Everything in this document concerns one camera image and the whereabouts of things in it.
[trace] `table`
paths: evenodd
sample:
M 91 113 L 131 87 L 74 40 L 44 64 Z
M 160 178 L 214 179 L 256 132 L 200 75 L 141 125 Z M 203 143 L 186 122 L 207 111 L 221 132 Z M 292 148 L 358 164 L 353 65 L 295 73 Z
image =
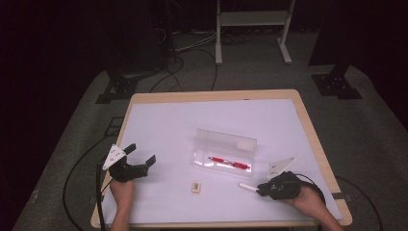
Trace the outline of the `table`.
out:
M 263 100 L 271 100 L 271 102 L 274 103 L 280 103 L 280 102 L 286 102 L 286 100 L 290 100 L 293 102 L 293 107 L 295 108 L 295 113 L 296 116 L 298 116 L 298 121 L 299 121 L 299 126 L 301 126 L 301 129 L 304 131 L 305 133 L 305 139 L 306 142 L 310 144 L 310 149 L 312 152 L 312 155 L 316 158 L 316 163 L 317 166 L 319 166 L 319 170 L 321 171 L 321 175 L 322 175 L 322 181 L 324 182 L 324 184 L 322 185 L 326 185 L 327 186 L 327 190 L 329 190 L 330 193 L 340 193 L 341 190 L 336 182 L 336 179 L 333 175 L 333 172 L 331 170 L 330 165 L 327 162 L 327 159 L 324 155 L 323 149 L 319 143 L 319 138 L 313 128 L 312 122 L 310 120 L 310 118 L 308 117 L 307 111 L 303 105 L 303 102 L 300 98 L 300 95 L 298 94 L 298 92 L 296 90 L 232 90 L 232 91 L 206 91 L 206 92 L 172 92 L 172 93 L 141 93 L 141 94 L 135 94 L 130 102 L 129 105 L 129 109 L 126 113 L 126 117 L 124 120 L 124 123 L 122 125 L 122 129 L 120 131 L 118 140 L 117 140 L 117 144 L 121 145 L 123 142 L 129 142 L 128 137 L 129 137 L 129 131 L 127 131 L 129 127 L 133 126 L 131 123 L 132 121 L 129 120 L 129 118 L 135 118 L 134 112 L 132 109 L 134 108 L 134 106 L 138 107 L 138 106 L 142 106 L 143 107 L 152 107 L 150 109 L 154 109 L 154 110 L 159 110 L 158 106 L 168 106 L 171 105 L 171 107 L 169 107 L 170 109 L 167 110 L 171 110 L 171 109 L 175 109 L 178 110 L 177 107 L 175 106 L 180 106 L 180 105 L 184 105 L 184 104 L 188 104 L 188 105 L 204 105 L 206 107 L 208 107 L 209 104 L 207 103 L 213 103 L 211 105 L 216 105 L 218 103 L 221 104 L 221 106 L 223 107 L 224 105 L 222 105 L 223 103 L 229 103 L 229 102 L 237 102 L 237 103 L 243 103 L 243 104 L 247 104 L 248 102 L 254 102 L 254 103 L 265 103 L 265 102 L 269 102 L 269 101 L 263 101 Z M 218 114 L 215 113 L 215 117 L 219 117 L 220 119 L 222 119 L 222 110 L 218 111 Z M 188 123 L 189 121 L 192 121 L 191 119 L 189 120 L 187 117 L 179 117 L 180 121 L 186 122 Z M 172 120 L 173 123 L 169 123 L 169 127 L 171 127 L 171 124 L 177 124 L 177 121 Z M 137 151 L 139 151 L 140 154 L 138 158 L 140 158 L 140 160 L 142 160 L 143 158 L 145 158 L 146 156 L 151 156 L 153 153 L 151 153 L 151 149 L 153 149 L 154 145 L 151 145 L 150 142 L 154 142 L 154 141 L 148 141 L 148 140 L 144 140 L 143 137 L 149 137 L 148 131 L 145 132 L 144 134 L 145 136 L 142 137 L 138 137 L 139 141 L 142 141 L 143 144 L 140 144 L 140 148 L 137 149 Z M 166 143 L 166 145 L 171 146 L 171 143 L 174 141 L 168 141 Z M 183 146 L 182 144 L 186 144 L 189 143 L 189 138 L 186 138 L 186 141 L 179 141 L 180 145 L 179 146 Z M 259 140 L 259 144 L 260 144 L 260 149 L 262 152 L 262 141 Z M 181 167 L 183 167 L 183 172 L 184 175 L 187 175 L 185 177 L 188 177 L 189 175 L 198 175 L 201 178 L 199 178 L 200 181 L 203 182 L 203 191 L 204 189 L 207 189 L 207 194 L 203 193 L 202 195 L 189 195 L 189 192 L 185 192 L 185 189 L 183 189 L 184 186 L 188 186 L 188 188 L 190 187 L 189 184 L 191 182 L 184 182 L 184 181 L 179 181 L 176 183 L 171 183 L 171 184 L 178 184 L 178 187 L 169 187 L 166 186 L 168 189 L 166 193 L 164 193 L 163 195 L 159 195 L 159 196 L 153 196 L 152 192 L 147 192 L 149 190 L 149 188 L 152 187 L 152 185 L 156 185 L 160 186 L 160 185 L 165 185 L 167 181 L 171 181 L 174 180 L 172 179 L 173 174 L 175 174 L 175 172 L 177 171 L 177 169 L 171 169 L 171 168 L 166 168 L 166 164 L 168 162 L 168 159 L 166 159 L 166 161 L 163 161 L 159 164 L 159 162 L 161 161 L 161 159 L 165 159 L 166 156 L 163 155 L 163 153 L 154 153 L 157 155 L 158 157 L 158 163 L 156 164 L 157 166 L 153 166 L 152 169 L 150 170 L 150 175 L 142 178 L 142 179 L 138 179 L 138 189 L 139 191 L 137 192 L 137 205 L 139 208 L 143 207 L 143 206 L 156 206 L 154 209 L 157 213 L 156 217 L 159 217 L 158 219 L 161 219 L 163 221 L 161 222 L 156 222 L 154 219 L 157 218 L 153 218 L 153 221 L 147 221 L 144 223 L 131 223 L 132 226 L 135 227 L 140 227 L 140 228 L 175 228 L 175 227 L 291 227 L 291 226 L 311 226 L 311 225 L 316 225 L 316 222 L 311 220 L 311 219 L 306 219 L 306 218 L 302 218 L 299 217 L 298 215 L 295 215 L 296 218 L 294 219 L 284 219 L 282 217 L 279 217 L 276 215 L 273 215 L 272 217 L 276 217 L 276 220 L 267 220 L 264 218 L 261 218 L 261 220 L 257 220 L 256 218 L 252 218 L 252 220 L 234 220 L 234 218 L 230 218 L 234 216 L 234 211 L 231 211 L 231 213 L 233 214 L 233 216 L 228 217 L 228 215 L 224 216 L 224 218 L 220 218 L 213 221 L 213 218 L 210 218 L 210 220 L 206 220 L 205 218 L 198 218 L 198 220 L 192 221 L 192 222 L 188 222 L 188 221 L 180 221 L 183 220 L 183 218 L 180 218 L 180 220 L 176 220 L 179 219 L 179 217 L 172 217 L 174 216 L 174 213 L 183 213 L 184 211 L 184 207 L 183 206 L 173 206 L 171 204 L 169 205 L 165 205 L 164 201 L 167 200 L 160 200 L 159 197 L 163 197 L 163 196 L 168 196 L 169 199 L 174 199 L 177 200 L 179 199 L 178 203 L 183 204 L 184 201 L 189 201 L 189 203 L 191 203 L 192 205 L 198 205 L 199 207 L 192 207 L 192 208 L 196 208 L 198 210 L 202 210 L 201 214 L 204 215 L 209 215 L 210 213 L 208 211 L 214 211 L 214 204 L 216 203 L 211 203 L 211 201 L 203 201 L 200 198 L 208 198 L 208 197 L 204 197 L 204 196 L 210 196 L 211 198 L 211 193 L 213 193 L 214 190 L 214 186 L 212 186 L 210 183 L 213 181 L 219 181 L 218 179 L 220 179 L 220 181 L 222 181 L 222 185 L 217 185 L 217 187 L 221 187 L 221 188 L 225 188 L 225 192 L 228 192 L 228 190 L 230 190 L 227 187 L 224 187 L 225 185 L 225 181 L 223 181 L 223 179 L 228 179 L 227 181 L 236 181 L 236 179 L 234 180 L 230 180 L 233 178 L 230 178 L 230 176 L 226 176 L 226 175 L 220 175 L 218 173 L 210 173 L 210 172 L 205 172 L 198 170 L 196 168 L 191 168 L 191 167 L 185 167 L 184 164 L 181 165 Z M 168 172 L 166 173 L 166 175 L 163 175 L 161 172 L 165 171 L 166 169 L 168 169 Z M 206 178 L 208 175 L 211 175 L 211 177 L 213 177 L 213 179 L 215 180 L 211 180 L 208 181 L 208 179 L 204 179 L 202 176 L 203 174 L 205 175 L 204 178 Z M 107 174 L 107 176 L 105 177 L 105 182 L 104 185 L 102 186 L 103 188 L 105 187 L 105 185 L 109 182 L 110 180 L 110 176 L 109 174 Z M 252 179 L 240 179 L 239 181 L 244 181 L 245 183 L 253 183 Z M 240 198 L 244 198 L 243 200 L 254 200 L 256 198 L 257 201 L 253 201 L 253 203 L 259 203 L 260 199 L 264 200 L 264 202 L 262 202 L 262 204 L 265 203 L 271 203 L 272 206 L 270 207 L 279 207 L 279 206 L 287 206 L 281 202 L 273 202 L 273 200 L 271 200 L 270 198 L 266 198 L 266 197 L 261 197 L 259 195 L 257 195 L 256 193 L 253 192 L 243 192 L 244 190 L 242 189 L 238 189 L 238 190 L 234 190 L 234 196 L 240 200 Z M 222 193 L 217 192 L 217 196 L 221 196 L 222 197 Z M 349 225 L 352 222 L 352 217 L 350 212 L 348 211 L 348 208 L 345 204 L 345 201 L 343 199 L 336 199 L 333 200 L 334 203 L 337 205 L 340 214 L 341 214 L 341 218 L 339 218 L 339 222 L 341 225 Z M 205 208 L 205 204 L 210 204 L 210 208 Z M 244 209 L 248 209 L 250 206 L 245 205 L 245 202 L 240 202 L 240 204 L 243 206 Z M 172 214 L 164 214 L 163 211 L 167 211 L 167 210 L 174 210 L 174 213 Z M 288 213 L 295 213 L 294 211 L 290 211 L 289 207 L 285 207 L 285 208 L 281 208 L 283 210 L 288 210 Z M 147 208 L 145 211 L 143 211 L 143 213 L 141 214 L 140 211 L 136 211 L 135 213 L 133 213 L 133 216 L 137 215 L 138 217 L 142 217 L 142 215 L 144 213 L 149 213 L 151 211 L 148 211 L 149 208 Z M 115 215 L 115 211 L 107 211 L 104 213 L 106 213 L 107 215 L 105 216 L 105 220 L 107 221 L 107 223 L 109 223 L 109 219 L 107 217 L 112 218 Z M 190 218 L 196 219 L 197 217 L 194 216 L 194 210 L 192 209 L 189 214 L 191 215 Z M 181 217 L 185 217 L 185 218 L 189 218 L 189 214 L 185 214 L 182 215 Z M 94 227 L 98 227 L 98 215 L 97 215 L 97 210 L 95 208 L 95 211 L 92 215 L 91 218 L 91 224 Z
M 285 64 L 291 64 L 292 59 L 286 48 L 286 38 L 291 25 L 295 0 L 290 0 L 287 11 L 269 12 L 222 12 L 220 0 L 217 0 L 217 42 L 216 42 L 216 64 L 222 64 L 221 52 L 221 27 L 222 26 L 266 26 L 283 25 L 282 37 L 277 39 L 279 49 Z

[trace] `red pen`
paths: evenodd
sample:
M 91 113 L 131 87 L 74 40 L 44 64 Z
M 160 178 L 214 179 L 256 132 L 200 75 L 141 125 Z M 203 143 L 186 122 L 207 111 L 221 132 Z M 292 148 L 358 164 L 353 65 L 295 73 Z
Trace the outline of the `red pen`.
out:
M 230 162 L 230 161 L 218 158 L 218 157 L 209 157 L 208 159 L 210 159 L 210 160 L 212 160 L 214 162 L 223 163 L 223 164 L 230 165 L 232 167 L 238 167 L 238 168 L 241 168 L 241 169 L 249 169 L 250 168 L 250 166 L 248 166 L 246 164 L 241 164 L 241 163 L 238 163 L 238 162 Z

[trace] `gray carpet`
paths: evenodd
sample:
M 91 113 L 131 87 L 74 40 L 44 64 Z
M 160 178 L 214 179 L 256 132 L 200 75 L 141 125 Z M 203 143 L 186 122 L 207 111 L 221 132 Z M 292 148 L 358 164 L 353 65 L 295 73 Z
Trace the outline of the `gray carpet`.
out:
M 291 65 L 284 64 L 276 37 L 276 34 L 258 35 L 241 45 L 224 45 L 223 65 L 217 67 L 214 90 L 298 90 L 335 175 L 351 181 L 370 197 L 385 230 L 405 230 L 408 227 L 405 217 L 408 214 L 408 134 L 405 128 L 377 94 L 368 76 L 354 67 L 345 77 L 363 99 L 339 100 L 319 94 L 311 75 L 327 73 L 332 66 L 307 65 L 317 34 L 289 34 Z M 202 39 L 192 35 L 175 38 L 178 47 Z M 200 48 L 214 54 L 212 44 Z M 200 51 L 178 57 L 184 61 L 183 68 L 175 74 L 181 87 L 169 77 L 153 91 L 211 90 L 216 75 L 212 57 Z M 180 62 L 170 63 L 168 68 L 174 71 L 178 66 Z M 162 71 L 142 79 L 137 92 L 150 92 L 167 74 Z M 129 103 L 129 100 L 114 100 L 110 104 L 95 104 L 108 82 L 106 72 L 95 76 L 14 230 L 76 230 L 64 211 L 63 189 L 66 177 L 81 158 L 66 185 L 65 201 L 72 219 L 82 229 L 94 230 L 89 221 L 95 206 L 96 164 L 115 142 L 115 137 L 104 138 L 104 134 L 113 117 L 124 117 Z M 353 223 L 345 230 L 378 230 L 375 212 L 368 201 L 350 184 L 338 182 L 342 191 L 352 198 L 347 204 Z M 290 230 L 316 230 L 316 227 Z

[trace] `clear plastic container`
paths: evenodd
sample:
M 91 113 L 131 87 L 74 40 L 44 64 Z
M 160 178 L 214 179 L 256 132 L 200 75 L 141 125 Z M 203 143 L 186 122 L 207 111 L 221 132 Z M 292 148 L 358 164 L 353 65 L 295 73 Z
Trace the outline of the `clear plastic container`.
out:
M 197 129 L 192 163 L 198 167 L 249 177 L 257 140 Z

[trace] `white metal stand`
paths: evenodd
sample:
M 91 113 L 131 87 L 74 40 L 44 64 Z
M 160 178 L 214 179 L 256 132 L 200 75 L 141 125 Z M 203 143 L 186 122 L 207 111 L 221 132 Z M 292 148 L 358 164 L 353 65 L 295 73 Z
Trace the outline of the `white metal stand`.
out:
M 222 64 L 221 54 L 221 27 L 222 26 L 266 26 L 284 25 L 282 38 L 278 38 L 279 49 L 281 50 L 285 64 L 291 64 L 292 59 L 286 48 L 285 41 L 291 24 L 295 0 L 291 0 L 287 11 L 274 12 L 221 12 L 220 0 L 217 0 L 217 42 L 216 42 L 216 63 Z

